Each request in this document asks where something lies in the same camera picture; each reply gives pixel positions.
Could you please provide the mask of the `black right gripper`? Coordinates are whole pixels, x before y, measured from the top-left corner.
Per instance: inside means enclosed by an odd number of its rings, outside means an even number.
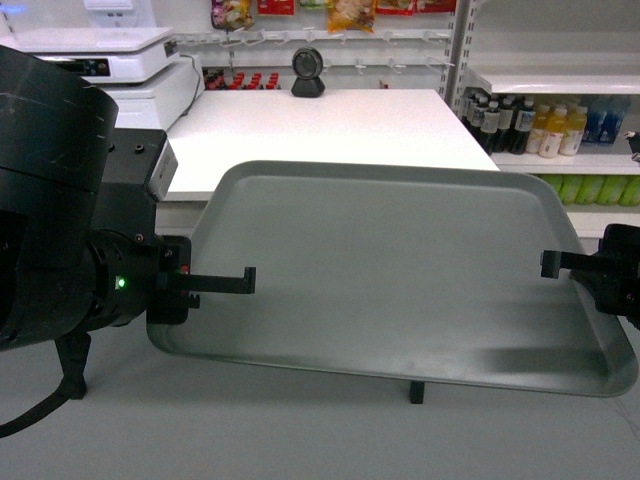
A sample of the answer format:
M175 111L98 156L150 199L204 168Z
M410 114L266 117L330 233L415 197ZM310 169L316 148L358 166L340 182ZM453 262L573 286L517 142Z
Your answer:
M541 276L558 278L561 269L590 293L598 311L612 315L639 314L639 228L609 224L591 256L544 250Z

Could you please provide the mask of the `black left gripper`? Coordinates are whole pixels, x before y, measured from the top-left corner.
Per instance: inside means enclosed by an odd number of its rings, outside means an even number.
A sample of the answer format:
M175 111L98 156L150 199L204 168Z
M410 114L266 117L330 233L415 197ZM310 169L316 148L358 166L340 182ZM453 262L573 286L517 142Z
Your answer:
M242 277L187 274L191 241L183 236L157 236L143 245L97 230L88 248L96 269L89 326L124 326L142 314L149 324L180 325L189 309L200 308L200 296L190 292L255 293L255 267Z

